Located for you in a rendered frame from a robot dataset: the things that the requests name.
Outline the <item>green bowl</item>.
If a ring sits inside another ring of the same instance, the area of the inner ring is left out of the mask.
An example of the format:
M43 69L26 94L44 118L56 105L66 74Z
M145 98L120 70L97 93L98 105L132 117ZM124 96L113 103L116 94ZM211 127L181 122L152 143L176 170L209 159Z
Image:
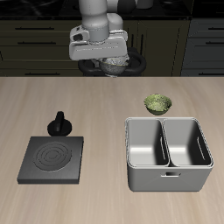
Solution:
M143 102L146 109L155 116L165 114L172 106L172 100L161 94L151 94Z

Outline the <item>white two-bin basket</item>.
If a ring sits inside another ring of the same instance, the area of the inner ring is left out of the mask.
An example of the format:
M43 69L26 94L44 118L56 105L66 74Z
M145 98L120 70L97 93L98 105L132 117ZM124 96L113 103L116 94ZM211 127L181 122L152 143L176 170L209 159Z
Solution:
M130 117L125 121L129 189L198 192L214 167L193 117Z

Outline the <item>dark grey kitchen cupboard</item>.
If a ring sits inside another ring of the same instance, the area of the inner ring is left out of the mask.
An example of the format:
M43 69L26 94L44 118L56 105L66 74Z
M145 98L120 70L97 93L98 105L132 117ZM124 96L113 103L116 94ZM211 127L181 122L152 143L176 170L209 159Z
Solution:
M224 76L224 18L191 20L181 75Z

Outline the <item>dark olive kitchen cupboard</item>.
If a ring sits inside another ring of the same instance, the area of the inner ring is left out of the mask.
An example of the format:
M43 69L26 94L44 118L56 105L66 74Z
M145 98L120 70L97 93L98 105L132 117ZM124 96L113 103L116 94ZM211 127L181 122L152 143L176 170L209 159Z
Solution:
M0 20L0 76L80 76L69 33L79 20ZM188 20L125 20L127 46L146 59L143 76L179 76Z

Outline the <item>flat black base plate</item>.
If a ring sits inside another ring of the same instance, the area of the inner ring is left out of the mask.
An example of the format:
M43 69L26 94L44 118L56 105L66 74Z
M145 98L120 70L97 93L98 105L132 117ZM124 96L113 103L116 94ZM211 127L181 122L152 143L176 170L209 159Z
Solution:
M134 47L128 48L128 65L123 73L119 74L119 77L138 77L146 68L145 58L138 53ZM95 63L91 59L84 59L78 61L78 68L83 72L86 77L105 77L106 74L95 66Z

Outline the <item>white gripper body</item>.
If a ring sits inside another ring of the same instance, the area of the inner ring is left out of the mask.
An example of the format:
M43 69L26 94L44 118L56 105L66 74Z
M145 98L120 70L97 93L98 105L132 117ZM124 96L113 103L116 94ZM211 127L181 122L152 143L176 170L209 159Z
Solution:
M127 54L128 33L123 30L111 31L107 39L90 42L87 30L71 30L69 57L71 60L91 60L123 57Z

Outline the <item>black kitchen counter top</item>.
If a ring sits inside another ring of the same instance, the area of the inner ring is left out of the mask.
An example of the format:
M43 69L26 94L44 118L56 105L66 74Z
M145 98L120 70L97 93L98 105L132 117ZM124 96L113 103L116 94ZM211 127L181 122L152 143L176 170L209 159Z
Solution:
M154 0L150 9L119 15L123 20L224 18L224 0ZM81 20L79 0L0 0L0 20Z

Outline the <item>dark grey stove plate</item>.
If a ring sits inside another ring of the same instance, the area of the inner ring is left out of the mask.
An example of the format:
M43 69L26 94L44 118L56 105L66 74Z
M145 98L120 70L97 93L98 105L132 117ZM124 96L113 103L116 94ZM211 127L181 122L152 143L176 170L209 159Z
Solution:
M21 164L19 184L78 184L83 136L32 136Z

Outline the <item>round black knob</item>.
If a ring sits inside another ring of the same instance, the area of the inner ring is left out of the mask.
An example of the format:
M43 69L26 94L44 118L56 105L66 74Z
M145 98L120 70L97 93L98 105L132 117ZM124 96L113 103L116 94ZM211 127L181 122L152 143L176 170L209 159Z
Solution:
M72 124L65 119L64 112L59 111L53 121L47 126L48 134L52 137L67 136L72 131Z

